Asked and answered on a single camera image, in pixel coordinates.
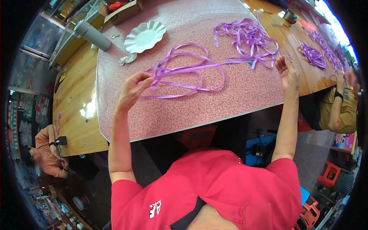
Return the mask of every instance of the power adapter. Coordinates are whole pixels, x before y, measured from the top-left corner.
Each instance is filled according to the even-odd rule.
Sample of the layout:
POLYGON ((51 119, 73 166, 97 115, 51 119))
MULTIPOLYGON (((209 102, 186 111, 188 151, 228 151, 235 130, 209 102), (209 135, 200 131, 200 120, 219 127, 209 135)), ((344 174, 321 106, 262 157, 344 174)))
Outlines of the power adapter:
POLYGON ((254 144, 253 145, 253 156, 259 156, 262 157, 266 153, 266 147, 263 144, 254 144))

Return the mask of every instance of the poster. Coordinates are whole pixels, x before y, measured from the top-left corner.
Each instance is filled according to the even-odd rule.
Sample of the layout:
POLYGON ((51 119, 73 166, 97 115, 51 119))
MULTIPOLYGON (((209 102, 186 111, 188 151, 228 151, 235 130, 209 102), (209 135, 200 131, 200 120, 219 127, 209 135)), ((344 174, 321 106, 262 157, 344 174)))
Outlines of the poster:
POLYGON ((331 149, 351 153, 355 146, 356 136, 356 132, 353 134, 335 133, 335 136, 332 140, 331 149))

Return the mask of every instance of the thermos lid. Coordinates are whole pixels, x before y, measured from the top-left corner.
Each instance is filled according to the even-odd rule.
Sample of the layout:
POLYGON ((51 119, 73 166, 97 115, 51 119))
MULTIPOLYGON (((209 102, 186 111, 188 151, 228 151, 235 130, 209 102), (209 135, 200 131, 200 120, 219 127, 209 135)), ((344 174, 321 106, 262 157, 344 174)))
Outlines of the thermos lid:
POLYGON ((90 27, 91 27, 91 25, 88 22, 86 22, 85 20, 81 20, 75 26, 74 32, 76 32, 77 34, 83 36, 87 33, 87 31, 90 27))

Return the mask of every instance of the metal cup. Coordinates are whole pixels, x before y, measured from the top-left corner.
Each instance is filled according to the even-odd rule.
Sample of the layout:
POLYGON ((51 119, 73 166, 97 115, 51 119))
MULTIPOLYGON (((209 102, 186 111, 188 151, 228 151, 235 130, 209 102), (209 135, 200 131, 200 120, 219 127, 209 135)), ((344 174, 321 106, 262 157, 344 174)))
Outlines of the metal cup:
POLYGON ((297 22, 297 16, 295 13, 289 9, 286 10, 286 13, 284 15, 285 20, 290 24, 295 24, 297 22))

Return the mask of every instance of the pink speckled tabletop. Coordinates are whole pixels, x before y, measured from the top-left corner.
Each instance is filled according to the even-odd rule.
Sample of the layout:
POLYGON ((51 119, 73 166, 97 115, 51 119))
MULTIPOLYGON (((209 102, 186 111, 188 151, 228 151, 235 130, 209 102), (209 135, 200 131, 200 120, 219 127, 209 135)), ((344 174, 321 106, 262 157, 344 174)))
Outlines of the pink speckled tabletop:
MULTIPOLYGON (((106 25, 103 34, 113 44, 106 52, 99 51, 97 62, 97 106, 101 133, 110 139, 114 106, 126 77, 155 66, 172 47, 187 42, 204 46, 209 52, 209 58, 216 63, 226 62, 228 56, 238 54, 231 46, 233 38, 218 35, 219 48, 216 48, 213 27, 220 22, 230 23, 245 17, 255 19, 237 0, 226 3, 223 0, 155 0, 146 1, 142 13, 122 24, 106 25), (138 54, 134 62, 120 66, 119 59, 127 54, 124 49, 125 37, 140 23, 149 20, 160 21, 165 25, 167 31, 163 39, 152 49, 138 54), (112 35, 120 36, 111 39, 112 35)), ((180 51, 184 50, 204 54, 195 47, 185 47, 180 51)), ((197 57, 184 56, 174 58, 167 67, 198 62, 197 57)), ((190 96, 172 99, 139 99, 129 111, 130 140, 146 139, 212 123, 283 101, 276 68, 270 70, 257 63, 252 70, 247 63, 243 63, 222 66, 222 69, 225 72, 225 84, 220 91, 197 91, 190 96)), ((204 78, 204 88, 214 89, 221 83, 222 75, 217 68, 200 70, 200 73, 204 78)), ((165 81, 198 84, 194 74, 172 76, 165 78, 165 81)), ((183 94, 188 91, 179 87, 161 86, 159 90, 146 90, 145 94, 183 94)))

